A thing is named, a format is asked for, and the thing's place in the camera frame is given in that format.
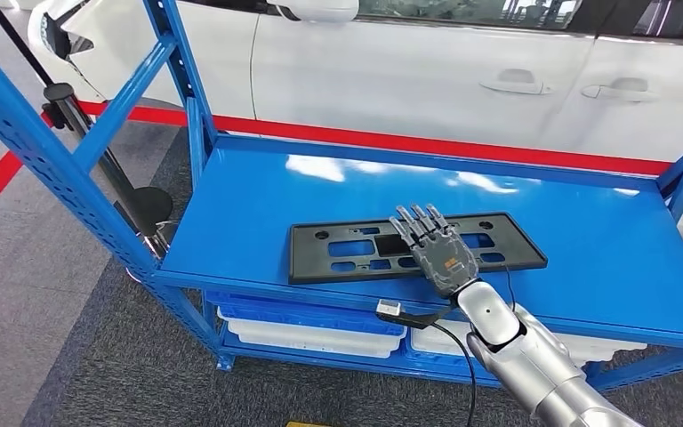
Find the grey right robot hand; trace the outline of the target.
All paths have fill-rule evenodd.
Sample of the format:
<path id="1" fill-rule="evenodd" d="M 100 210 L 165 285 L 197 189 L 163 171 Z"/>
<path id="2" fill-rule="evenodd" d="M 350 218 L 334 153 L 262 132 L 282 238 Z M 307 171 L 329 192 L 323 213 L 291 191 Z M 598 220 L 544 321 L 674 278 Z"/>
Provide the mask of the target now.
<path id="1" fill-rule="evenodd" d="M 396 211 L 391 225 L 441 297 L 450 298 L 478 281 L 475 255 L 434 205 L 399 205 Z"/>

